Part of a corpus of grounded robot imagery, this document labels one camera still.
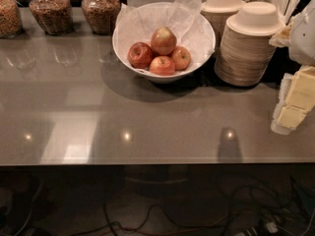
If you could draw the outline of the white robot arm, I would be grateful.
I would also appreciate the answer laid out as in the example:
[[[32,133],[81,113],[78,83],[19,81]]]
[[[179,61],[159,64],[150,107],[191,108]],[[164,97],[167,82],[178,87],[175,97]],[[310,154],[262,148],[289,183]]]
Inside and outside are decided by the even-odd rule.
[[[293,75],[284,74],[271,124],[273,132],[289,135],[315,106],[315,0],[270,42],[287,46],[289,58],[301,65]]]

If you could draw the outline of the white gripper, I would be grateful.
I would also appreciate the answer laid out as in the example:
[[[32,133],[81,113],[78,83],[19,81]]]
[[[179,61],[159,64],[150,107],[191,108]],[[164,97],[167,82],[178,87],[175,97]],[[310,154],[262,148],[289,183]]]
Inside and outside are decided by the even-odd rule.
[[[285,73],[281,80],[271,130],[289,135],[315,106],[315,67],[302,66],[294,75]]]

